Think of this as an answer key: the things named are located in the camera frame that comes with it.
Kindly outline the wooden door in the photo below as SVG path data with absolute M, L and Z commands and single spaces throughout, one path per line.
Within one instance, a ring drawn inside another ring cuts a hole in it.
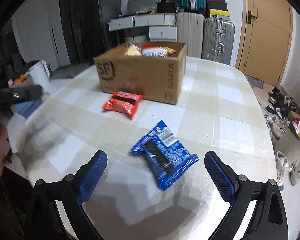
M 286 0 L 243 0 L 236 68 L 277 87 L 290 52 L 292 23 Z

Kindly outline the brown cardboard SF box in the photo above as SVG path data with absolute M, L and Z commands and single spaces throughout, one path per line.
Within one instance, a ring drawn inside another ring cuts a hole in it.
M 181 93 L 186 67 L 187 45 L 180 42 L 137 44 L 167 47 L 175 54 L 167 57 L 126 55 L 131 43 L 123 43 L 94 58 L 102 91 L 124 91 L 143 95 L 146 100 L 175 105 Z

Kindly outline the red cookie packet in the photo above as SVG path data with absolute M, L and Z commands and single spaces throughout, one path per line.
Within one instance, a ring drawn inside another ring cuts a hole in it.
M 108 98 L 108 100 L 103 104 L 102 109 L 123 113 L 132 119 L 138 109 L 139 102 L 142 99 L 143 95 L 118 91 Z

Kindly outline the white red small snack bag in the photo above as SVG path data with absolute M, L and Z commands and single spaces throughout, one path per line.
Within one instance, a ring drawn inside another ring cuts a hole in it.
M 168 57 L 176 53 L 175 49 L 160 46 L 143 46 L 142 56 Z

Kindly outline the black cabinet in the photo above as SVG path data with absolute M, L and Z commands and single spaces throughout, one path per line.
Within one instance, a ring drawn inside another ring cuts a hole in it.
M 121 15 L 121 0 L 59 0 L 70 64 L 91 61 L 118 45 L 110 20 Z

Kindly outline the beige suitcase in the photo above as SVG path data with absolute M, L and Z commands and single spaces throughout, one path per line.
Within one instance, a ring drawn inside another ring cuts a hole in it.
M 201 58 L 205 17 L 192 12 L 179 12 L 177 16 L 177 41 L 186 43 L 187 56 Z

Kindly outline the grey oval mirror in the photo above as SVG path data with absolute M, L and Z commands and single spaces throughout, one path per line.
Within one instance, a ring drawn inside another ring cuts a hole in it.
M 146 11 L 156 12 L 157 2 L 160 2 L 160 0 L 129 0 L 127 2 L 127 10 L 131 15 Z

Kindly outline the pile of shoes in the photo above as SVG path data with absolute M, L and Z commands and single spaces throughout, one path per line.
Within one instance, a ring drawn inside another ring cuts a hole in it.
M 277 182 L 283 191 L 284 178 L 295 186 L 300 182 L 300 107 L 278 88 L 268 92 L 270 103 L 265 116 L 274 142 Z

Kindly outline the silver grey suitcase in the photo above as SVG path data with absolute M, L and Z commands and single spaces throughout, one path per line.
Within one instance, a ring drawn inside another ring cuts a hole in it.
M 230 64 L 235 25 L 226 20 L 206 18 L 203 32 L 202 59 Z

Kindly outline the white drawer desk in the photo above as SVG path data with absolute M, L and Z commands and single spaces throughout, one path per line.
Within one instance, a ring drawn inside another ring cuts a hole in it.
M 133 15 L 112 19 L 108 22 L 109 31 L 133 28 L 148 28 L 151 41 L 177 42 L 177 26 L 174 13 Z

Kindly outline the blue cookie packet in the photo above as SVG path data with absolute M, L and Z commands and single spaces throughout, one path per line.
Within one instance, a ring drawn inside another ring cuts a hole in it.
M 190 153 L 162 120 L 130 152 L 144 156 L 162 191 L 167 190 L 199 160 L 198 155 Z

